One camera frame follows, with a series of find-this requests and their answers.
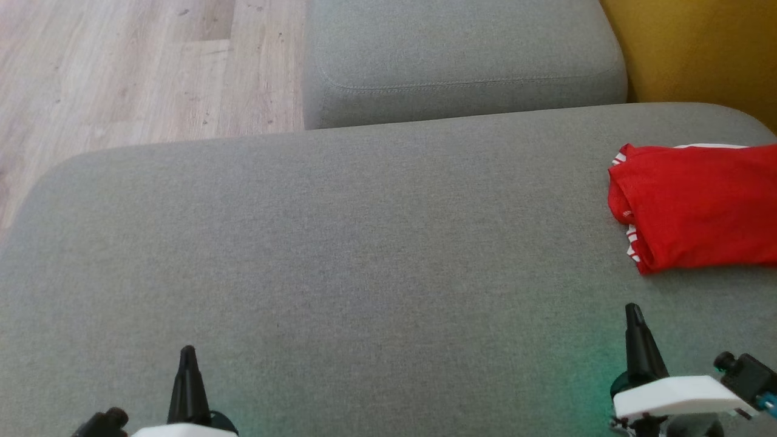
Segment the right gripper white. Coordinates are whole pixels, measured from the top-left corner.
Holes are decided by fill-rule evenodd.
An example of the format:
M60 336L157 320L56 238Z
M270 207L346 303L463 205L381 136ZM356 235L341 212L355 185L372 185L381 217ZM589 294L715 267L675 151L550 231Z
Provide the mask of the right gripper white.
M625 305L627 369L611 385L609 429L618 436L724 436L721 414L760 412L760 373L669 377L641 307Z

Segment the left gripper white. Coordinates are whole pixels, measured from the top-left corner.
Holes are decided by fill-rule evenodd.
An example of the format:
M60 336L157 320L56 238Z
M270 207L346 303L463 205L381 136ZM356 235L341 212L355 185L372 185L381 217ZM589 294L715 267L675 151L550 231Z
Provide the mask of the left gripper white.
M210 409L193 346L180 350L167 423L139 429L132 436L239 436L226 415Z

